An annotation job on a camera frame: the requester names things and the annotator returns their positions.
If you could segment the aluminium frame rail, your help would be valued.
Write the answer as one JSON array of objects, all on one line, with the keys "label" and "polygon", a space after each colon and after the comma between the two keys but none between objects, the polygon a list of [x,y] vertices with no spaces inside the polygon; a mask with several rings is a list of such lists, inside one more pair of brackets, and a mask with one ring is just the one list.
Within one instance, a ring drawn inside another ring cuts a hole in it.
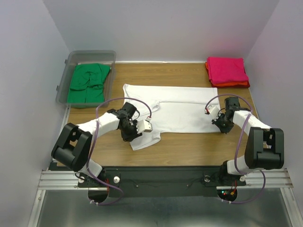
[{"label": "aluminium frame rail", "polygon": [[[293,188],[290,175],[286,169],[264,170],[266,188]],[[263,185],[263,177],[259,171],[245,176],[246,185],[238,189],[257,189]],[[78,178],[72,171],[43,171],[40,175],[39,190],[86,190],[78,186]]]}]

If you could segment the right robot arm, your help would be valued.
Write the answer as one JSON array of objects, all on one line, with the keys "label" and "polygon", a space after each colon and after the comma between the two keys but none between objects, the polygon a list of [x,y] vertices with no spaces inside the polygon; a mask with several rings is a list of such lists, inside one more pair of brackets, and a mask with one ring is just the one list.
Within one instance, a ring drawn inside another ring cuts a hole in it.
[{"label": "right robot arm", "polygon": [[225,186],[254,171],[275,170],[284,165],[283,130],[261,122],[253,115],[251,107],[241,107],[240,99],[236,95],[227,96],[224,112],[211,102],[205,106],[205,114],[212,117],[212,124],[221,133],[227,134],[237,125],[241,129],[240,135],[248,136],[244,154],[238,155],[240,145],[237,145],[234,159],[224,161],[214,175],[205,176],[206,183]]}]

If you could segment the white t shirt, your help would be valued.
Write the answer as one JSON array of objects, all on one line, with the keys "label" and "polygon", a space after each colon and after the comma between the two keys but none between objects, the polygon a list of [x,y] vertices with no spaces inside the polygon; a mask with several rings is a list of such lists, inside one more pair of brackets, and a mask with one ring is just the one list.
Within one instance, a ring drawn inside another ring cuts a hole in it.
[{"label": "white t shirt", "polygon": [[161,133],[215,133],[218,127],[205,114],[205,105],[219,107],[217,89],[211,87],[165,87],[123,85],[126,101],[139,111],[138,120],[151,116],[153,130],[143,133],[130,145],[140,150],[161,140]]}]

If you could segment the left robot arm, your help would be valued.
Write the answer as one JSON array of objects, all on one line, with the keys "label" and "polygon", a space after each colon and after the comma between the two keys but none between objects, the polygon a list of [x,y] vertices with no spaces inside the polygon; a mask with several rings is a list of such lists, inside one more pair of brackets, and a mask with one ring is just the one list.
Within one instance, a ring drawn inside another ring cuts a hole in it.
[{"label": "left robot arm", "polygon": [[51,152],[52,158],[74,172],[91,178],[99,177],[102,166],[91,160],[91,149],[98,137],[115,130],[121,131],[123,141],[131,142],[142,136],[138,121],[133,119],[137,108],[126,102],[119,110],[110,109],[95,120],[75,125],[66,124]]}]

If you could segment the grey plastic bin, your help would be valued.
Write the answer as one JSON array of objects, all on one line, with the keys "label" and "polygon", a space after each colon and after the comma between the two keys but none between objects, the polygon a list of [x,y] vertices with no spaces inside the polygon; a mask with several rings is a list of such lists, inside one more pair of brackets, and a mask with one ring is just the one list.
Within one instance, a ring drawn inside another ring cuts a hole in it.
[{"label": "grey plastic bin", "polygon": [[93,108],[100,105],[100,102],[94,103],[71,103],[68,102],[68,93],[72,81],[72,76],[77,65],[99,63],[110,66],[110,71],[104,83],[103,95],[104,100],[111,99],[112,86],[116,77],[116,52],[112,50],[78,50],[69,54],[65,60],[60,84],[57,86],[56,102],[73,108]]}]

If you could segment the green t shirt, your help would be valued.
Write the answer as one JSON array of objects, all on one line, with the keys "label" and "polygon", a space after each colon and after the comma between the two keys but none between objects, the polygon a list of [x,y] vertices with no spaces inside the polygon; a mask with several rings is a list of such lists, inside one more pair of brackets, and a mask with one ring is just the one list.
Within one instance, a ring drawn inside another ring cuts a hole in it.
[{"label": "green t shirt", "polygon": [[110,70],[111,66],[100,63],[77,65],[72,75],[67,102],[71,104],[104,102],[103,90]]}]

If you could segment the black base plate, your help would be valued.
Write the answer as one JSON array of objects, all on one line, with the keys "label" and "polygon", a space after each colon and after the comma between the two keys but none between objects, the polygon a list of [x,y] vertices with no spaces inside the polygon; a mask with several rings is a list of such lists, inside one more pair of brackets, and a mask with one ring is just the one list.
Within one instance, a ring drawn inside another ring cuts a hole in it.
[{"label": "black base plate", "polygon": [[216,197],[223,188],[227,193],[245,186],[239,175],[229,175],[219,166],[107,166],[99,179],[124,192],[123,197]]}]

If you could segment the pink folded t shirt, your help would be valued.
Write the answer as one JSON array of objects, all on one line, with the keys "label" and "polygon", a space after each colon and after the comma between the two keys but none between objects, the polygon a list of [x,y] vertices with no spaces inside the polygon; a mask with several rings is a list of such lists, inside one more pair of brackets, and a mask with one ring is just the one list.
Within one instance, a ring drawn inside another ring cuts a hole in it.
[{"label": "pink folded t shirt", "polygon": [[244,84],[249,81],[243,58],[208,57],[209,79],[214,85],[225,83]]}]

